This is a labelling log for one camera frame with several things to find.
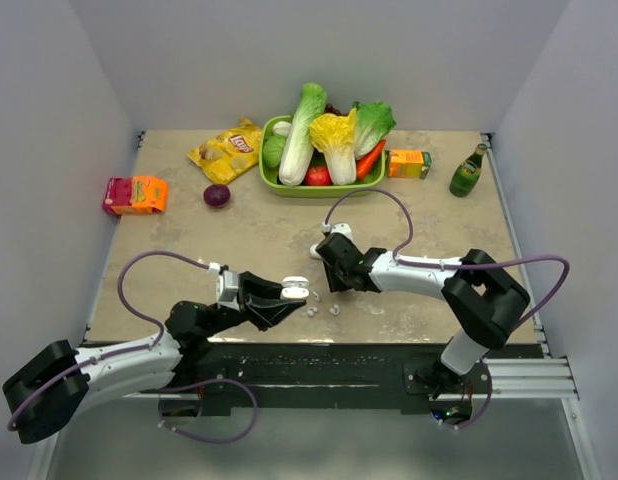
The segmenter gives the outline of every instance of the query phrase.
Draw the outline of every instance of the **cable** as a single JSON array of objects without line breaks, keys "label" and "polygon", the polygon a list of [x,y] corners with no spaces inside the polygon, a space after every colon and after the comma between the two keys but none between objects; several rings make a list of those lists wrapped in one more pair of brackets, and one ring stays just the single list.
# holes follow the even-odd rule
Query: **cable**
[{"label": "cable", "polygon": [[[351,190],[347,193],[345,193],[344,195],[342,195],[338,200],[336,200],[336,202],[331,206],[331,208],[329,209],[329,211],[327,212],[327,216],[325,217],[325,224],[329,224],[329,220],[331,218],[331,215],[333,214],[334,210],[336,209],[336,207],[338,205],[340,205],[340,203],[342,203],[342,201],[357,193],[357,192],[361,192],[361,191],[369,191],[369,192],[377,192],[377,193],[381,193],[383,195],[386,195],[387,197],[391,198],[394,202],[396,202],[396,204],[398,204],[398,206],[400,207],[400,209],[403,211],[403,213],[405,214],[405,218],[407,219],[407,226],[409,228],[409,234],[407,235],[407,239],[400,243],[396,248],[394,248],[393,250],[393,258],[394,260],[399,263],[400,265],[406,265],[409,267],[418,267],[418,268],[435,268],[435,269],[439,269],[441,268],[441,265],[439,263],[433,263],[433,262],[412,262],[409,260],[404,260],[400,257],[398,257],[398,253],[400,252],[400,250],[402,250],[404,247],[406,247],[407,245],[409,245],[411,243],[411,241],[413,240],[413,221],[411,219],[411,215],[409,214],[409,211],[407,210],[407,207],[404,205],[404,203],[402,203],[400,201],[400,199],[398,197],[396,197],[394,194],[387,192],[386,190],[383,190],[381,188],[374,188],[374,187],[364,187],[364,188],[358,188],[355,190]],[[532,307],[518,322],[518,324],[516,325],[516,329],[518,327],[520,327],[520,325],[522,325],[524,322],[526,322],[528,319],[530,319],[531,317],[533,317],[538,310],[540,310],[542,307],[544,307],[549,300],[551,300],[553,298],[553,296],[558,292],[558,290],[560,290],[560,287],[562,287],[563,283],[565,282],[565,280],[567,279],[567,275],[569,275],[569,270],[571,269],[571,266],[569,264],[569,261],[567,261],[567,259],[559,256],[559,255],[536,255],[536,256],[532,256],[532,257],[523,257],[523,258],[518,258],[515,260],[509,260],[506,262],[496,262],[496,263],[489,263],[489,264],[482,264],[482,265],[445,265],[444,268],[447,270],[496,270],[499,268],[507,268],[507,267],[515,267],[518,265],[523,265],[523,264],[527,264],[527,263],[535,263],[535,262],[545,262],[545,261],[556,261],[556,262],[560,262],[562,264],[562,272],[560,274],[560,277],[558,278],[558,280],[556,281],[556,283],[554,284],[554,286],[549,290],[549,292],[543,297],[542,300],[540,300],[534,307]]]},{"label": "cable", "polygon": [[143,258],[153,257],[157,255],[163,256],[163,257],[176,258],[185,263],[188,263],[189,265],[193,265],[194,267],[202,268],[204,270],[209,270],[209,265],[205,263],[200,263],[189,257],[180,255],[179,253],[168,252],[166,250],[150,250],[148,252],[141,253],[140,255],[137,255],[134,258],[132,258],[124,267],[122,267],[122,270],[120,271],[120,275],[118,275],[118,284],[117,284],[118,298],[120,299],[120,302],[124,305],[124,307],[127,310],[133,313],[136,317],[141,318],[142,320],[152,323],[156,327],[158,327],[158,330],[159,330],[158,336],[155,338],[155,340],[153,341],[150,347],[155,347],[156,345],[158,345],[158,343],[160,343],[160,340],[162,340],[162,337],[165,334],[165,327],[160,320],[154,317],[150,317],[149,315],[145,315],[144,313],[137,310],[133,305],[131,305],[129,301],[127,300],[127,297],[125,297],[125,294],[122,289],[122,284],[125,280],[125,276],[127,275],[127,272],[132,266],[134,266],[137,262],[139,262]]},{"label": "cable", "polygon": [[204,380],[202,382],[194,383],[192,385],[187,385],[186,387],[161,388],[160,390],[158,390],[158,392],[159,393],[177,393],[177,392],[182,392],[184,390],[189,390],[192,388],[204,387],[206,385],[213,385],[216,383],[228,383],[230,385],[234,385],[238,388],[241,388],[244,392],[246,392],[247,395],[249,395],[249,399],[251,400],[251,404],[253,405],[253,414],[251,415],[251,421],[249,422],[249,425],[247,425],[247,427],[242,432],[236,435],[233,435],[231,437],[228,437],[228,438],[213,438],[213,437],[206,437],[204,435],[197,435],[195,433],[187,432],[186,430],[181,430],[179,428],[174,427],[172,424],[170,424],[169,422],[165,420],[164,412],[163,412],[163,405],[160,405],[160,407],[158,408],[158,418],[160,418],[160,425],[161,426],[164,425],[169,430],[171,430],[173,433],[177,433],[178,435],[182,435],[184,437],[191,438],[192,440],[198,440],[199,442],[205,442],[205,443],[215,443],[215,444],[232,443],[232,442],[235,442],[247,436],[247,434],[253,429],[254,425],[256,424],[256,419],[258,418],[258,402],[256,401],[256,396],[253,394],[253,392],[249,390],[249,388],[246,385],[240,382],[231,380],[230,378],[214,378],[211,380]]},{"label": "cable", "polygon": [[54,385],[59,380],[62,380],[64,377],[71,375],[73,372],[80,370],[82,367],[86,367],[87,365],[95,365],[96,363],[98,363],[96,358],[91,357],[89,360],[85,360],[84,362],[72,365],[71,367],[60,372],[55,377],[52,377],[51,379],[43,383],[40,388],[38,388],[35,392],[29,395],[25,399],[25,401],[22,402],[18,408],[16,408],[16,410],[11,415],[9,422],[7,423],[7,430],[9,430],[10,432],[16,431],[16,429],[18,428],[16,425],[16,420],[18,420],[18,417],[20,417],[22,412],[24,412],[29,407],[29,405],[36,401],[38,397],[40,397],[40,395],[47,391],[52,385]]},{"label": "cable", "polygon": [[487,362],[482,360],[482,366],[485,368],[485,372],[487,375],[487,398],[485,398],[485,401],[480,407],[480,410],[478,410],[475,415],[472,415],[469,420],[462,422],[460,425],[448,425],[454,430],[462,430],[476,423],[485,414],[487,408],[489,407],[489,404],[491,403],[491,397],[493,395],[493,379],[491,378],[491,372],[489,371],[489,365],[487,365]]},{"label": "cable", "polygon": [[125,353],[131,353],[131,352],[137,352],[137,351],[141,351],[141,350],[149,350],[153,347],[155,347],[156,345],[158,345],[158,343],[160,342],[160,340],[162,339],[164,333],[165,333],[165,327],[162,324],[162,322],[160,322],[160,320],[157,320],[153,317],[150,317],[149,315],[145,315],[144,313],[138,311],[136,308],[134,308],[128,301],[127,298],[125,297],[125,294],[123,292],[123,288],[122,288],[122,284],[123,281],[125,279],[125,275],[127,275],[127,272],[129,271],[129,269],[138,261],[142,260],[143,258],[146,257],[151,257],[154,255],[161,255],[161,256],[165,256],[165,257],[172,257],[172,258],[176,258],[178,260],[182,260],[183,262],[186,262],[190,265],[193,265],[195,267],[199,267],[199,268],[203,268],[205,270],[209,269],[209,265],[206,265],[204,263],[200,263],[197,262],[196,260],[193,260],[191,258],[185,257],[184,255],[180,255],[178,253],[173,253],[173,252],[167,252],[165,250],[151,250],[149,252],[145,252],[142,253],[134,258],[132,258],[120,271],[120,275],[118,276],[118,298],[120,298],[120,301],[122,302],[122,304],[125,306],[125,308],[127,310],[129,310],[131,313],[133,313],[134,315],[136,315],[137,317],[141,318],[142,320],[145,320],[147,322],[150,322],[152,324],[154,324],[155,326],[158,327],[158,335],[156,336],[155,340],[150,343],[150,344],[146,344],[146,345],[137,345],[135,347],[124,347],[124,348],[120,348],[119,350],[113,350],[111,352],[105,353],[99,357],[90,357],[88,360],[85,360],[83,362],[77,363],[76,365],[72,365],[71,367],[63,370],[62,372],[58,373],[56,376],[54,376],[53,378],[47,380],[44,384],[42,384],[39,388],[37,388],[31,395],[29,395],[19,406],[18,408],[16,408],[16,410],[13,412],[13,414],[11,415],[11,418],[9,418],[9,422],[7,423],[7,430],[9,431],[15,431],[17,430],[17,420],[20,417],[20,415],[22,414],[22,412],[24,412],[32,403],[34,403],[43,393],[45,393],[47,390],[49,390],[49,388],[51,388],[53,385],[55,385],[57,382],[59,382],[60,380],[64,379],[65,377],[71,375],[72,373],[80,370],[82,367],[85,367],[87,365],[96,365],[98,362],[100,362],[101,360],[106,360],[107,358],[111,358],[111,357],[115,357],[117,355],[123,355]]}]

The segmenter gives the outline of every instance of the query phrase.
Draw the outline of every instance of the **white wall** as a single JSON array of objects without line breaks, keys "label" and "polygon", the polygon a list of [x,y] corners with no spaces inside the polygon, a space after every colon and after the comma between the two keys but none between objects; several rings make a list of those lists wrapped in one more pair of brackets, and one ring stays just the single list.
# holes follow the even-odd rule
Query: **white wall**
[{"label": "white wall", "polygon": [[80,340],[113,231],[99,204],[133,137],[69,3],[0,2],[0,479],[34,448],[5,428],[2,383]]},{"label": "white wall", "polygon": [[71,0],[142,128],[292,112],[321,83],[399,128],[492,131],[567,0]]},{"label": "white wall", "polygon": [[[572,261],[542,318],[618,479],[618,0],[570,2],[494,141],[523,252]],[[552,273],[531,267],[536,298]]]}]

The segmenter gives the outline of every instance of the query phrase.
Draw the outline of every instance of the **beige countertop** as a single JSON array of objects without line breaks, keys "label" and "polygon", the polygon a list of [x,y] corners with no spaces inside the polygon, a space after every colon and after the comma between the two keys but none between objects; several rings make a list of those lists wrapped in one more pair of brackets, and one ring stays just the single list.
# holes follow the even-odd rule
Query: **beige countertop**
[{"label": "beige countertop", "polygon": [[[232,200],[228,207],[207,208],[202,192],[210,182],[186,153],[217,133],[146,132],[135,175],[153,175],[168,182],[167,210],[120,219],[88,340],[128,341],[154,333],[155,327],[127,312],[116,294],[116,278],[124,264],[152,249],[227,264],[232,270],[249,270],[272,281],[302,275],[322,296],[321,303],[309,299],[308,305],[319,309],[313,318],[302,309],[264,333],[243,324],[217,336],[225,341],[445,343],[458,330],[456,318],[440,300],[400,292],[329,293],[322,264],[311,259],[308,250],[321,239],[320,223],[332,199],[277,197],[261,181],[258,168],[253,168],[229,185]],[[468,197],[456,198],[448,191],[455,168],[480,141],[477,132],[394,131],[389,135],[388,148],[425,150],[433,158],[425,180],[385,178],[380,184],[403,200],[413,216],[415,237],[403,254],[445,258],[480,248],[496,260],[514,257],[488,163]],[[347,199],[332,217],[332,223],[339,221],[351,225],[362,251],[371,246],[392,249],[407,235],[398,207],[378,194]],[[517,270],[511,273],[519,279]],[[125,293],[142,312],[166,319],[179,300],[213,303],[215,278],[177,260],[151,257],[130,270]],[[337,317],[328,312],[334,303],[341,309]],[[510,341],[534,343],[531,323]]]}]

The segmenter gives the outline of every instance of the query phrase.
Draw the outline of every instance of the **yellow cabbage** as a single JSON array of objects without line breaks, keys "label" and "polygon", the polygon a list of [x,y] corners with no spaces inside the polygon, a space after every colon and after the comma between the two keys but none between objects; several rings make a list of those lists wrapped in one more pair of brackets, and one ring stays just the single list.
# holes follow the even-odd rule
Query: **yellow cabbage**
[{"label": "yellow cabbage", "polygon": [[309,127],[311,143],[324,154],[334,185],[349,185],[356,181],[356,159],[353,153],[355,130],[355,108],[346,117],[333,113],[320,115]]}]

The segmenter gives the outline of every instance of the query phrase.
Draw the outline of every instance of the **red onion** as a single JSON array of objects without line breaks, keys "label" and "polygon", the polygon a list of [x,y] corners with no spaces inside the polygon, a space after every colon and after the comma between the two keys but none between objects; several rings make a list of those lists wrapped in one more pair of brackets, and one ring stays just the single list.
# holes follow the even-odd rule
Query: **red onion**
[{"label": "red onion", "polygon": [[222,208],[229,203],[231,193],[226,185],[210,185],[205,189],[203,197],[211,208]]}]

